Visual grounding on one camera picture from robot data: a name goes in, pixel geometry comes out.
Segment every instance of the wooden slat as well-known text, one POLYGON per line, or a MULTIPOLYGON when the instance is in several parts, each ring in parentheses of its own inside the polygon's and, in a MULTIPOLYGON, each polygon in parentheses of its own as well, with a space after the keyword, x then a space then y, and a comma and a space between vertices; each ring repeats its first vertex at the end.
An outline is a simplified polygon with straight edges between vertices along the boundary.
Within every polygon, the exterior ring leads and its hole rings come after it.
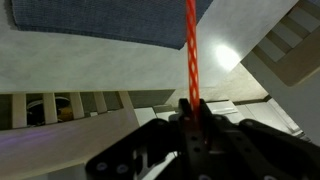
POLYGON ((280 22, 291 29, 291 31, 300 36, 302 39, 306 38, 309 35, 308 30, 306 30, 304 27, 302 27, 300 24, 298 24, 288 16, 283 17, 280 22))
POLYGON ((12 128, 27 127, 26 94, 12 95, 12 128))
POLYGON ((305 1, 300 1, 299 6, 304 9, 306 12, 311 14, 313 17, 317 18, 320 20, 320 7, 317 5, 305 0, 305 1))
POLYGON ((107 104, 103 96, 103 92, 94 92, 94 100, 99 114, 108 112, 107 104))
POLYGON ((273 44, 275 44, 282 52, 288 53, 291 50, 290 45, 273 31, 266 36, 273 44))
POLYGON ((320 69, 320 27, 277 63, 273 62, 259 47, 253 52, 287 85, 301 83, 320 69))
POLYGON ((46 124, 57 123, 58 117, 54 93, 43 94, 43 103, 46 124))
POLYGON ((129 93, 127 91, 119 91, 118 100, 119 100, 119 103, 122 105, 122 107, 126 111, 127 119, 138 123, 138 119, 134 112, 134 108, 133 108, 129 93))
POLYGON ((79 92, 70 93, 70 101, 74 119, 84 118, 84 110, 79 92))
POLYGON ((120 109, 50 126, 0 131, 0 179, 24 179, 86 163, 138 127, 120 109))

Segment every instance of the black metal bracket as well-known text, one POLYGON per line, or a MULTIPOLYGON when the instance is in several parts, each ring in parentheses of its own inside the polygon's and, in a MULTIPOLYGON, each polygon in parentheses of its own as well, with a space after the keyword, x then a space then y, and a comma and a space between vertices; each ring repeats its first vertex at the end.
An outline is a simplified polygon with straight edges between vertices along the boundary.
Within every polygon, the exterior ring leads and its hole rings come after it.
POLYGON ((170 122, 154 119, 91 159, 88 179, 141 179, 178 156, 156 179, 320 179, 320 148, 254 120, 232 124, 200 101, 197 128, 190 105, 180 100, 170 122))

